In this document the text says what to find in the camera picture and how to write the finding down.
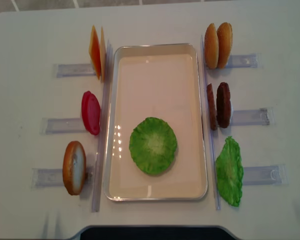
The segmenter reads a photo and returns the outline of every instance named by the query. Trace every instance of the white tray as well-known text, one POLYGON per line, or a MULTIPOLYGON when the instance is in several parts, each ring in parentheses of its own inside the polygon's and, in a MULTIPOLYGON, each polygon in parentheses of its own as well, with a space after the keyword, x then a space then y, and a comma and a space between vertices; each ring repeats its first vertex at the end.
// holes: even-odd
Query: white tray
POLYGON ((207 192, 197 53, 190 44, 119 48, 103 188, 113 201, 194 200, 207 192), (147 117, 168 122, 177 139, 172 167, 160 176, 131 158, 130 135, 147 117))

